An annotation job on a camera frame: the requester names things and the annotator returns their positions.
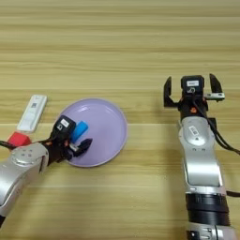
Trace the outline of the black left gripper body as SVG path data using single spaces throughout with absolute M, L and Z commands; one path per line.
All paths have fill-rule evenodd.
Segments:
M 71 160 L 73 158 L 73 154 L 69 151 L 69 141 L 69 136 L 65 138 L 50 137 L 46 141 L 46 149 L 49 153 L 49 165 L 53 164 L 54 162 Z

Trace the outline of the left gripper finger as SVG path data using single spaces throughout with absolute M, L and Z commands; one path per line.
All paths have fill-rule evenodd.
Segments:
M 92 143 L 92 139 L 85 139 L 79 145 L 74 145 L 73 143 L 70 145 L 70 149 L 73 152 L 74 157 L 79 157 L 84 154 L 90 147 Z

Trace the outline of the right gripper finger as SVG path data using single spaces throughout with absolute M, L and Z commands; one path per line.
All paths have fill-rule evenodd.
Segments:
M 172 94 L 172 77 L 169 77 L 163 88 L 163 102 L 165 108 L 177 108 L 178 103 L 171 99 Z
M 213 93 L 222 93 L 222 87 L 218 78 L 212 73 L 209 74 L 209 78 L 210 78 L 211 91 Z

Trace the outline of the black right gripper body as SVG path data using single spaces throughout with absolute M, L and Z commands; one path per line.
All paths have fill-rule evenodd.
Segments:
M 174 102 L 172 99 L 170 99 L 170 107 L 176 108 L 180 112 L 181 119 L 194 116 L 207 118 L 207 101 L 214 100 L 219 102 L 224 99 L 224 93 L 211 93 L 203 96 L 190 95 L 181 97 L 178 102 Z

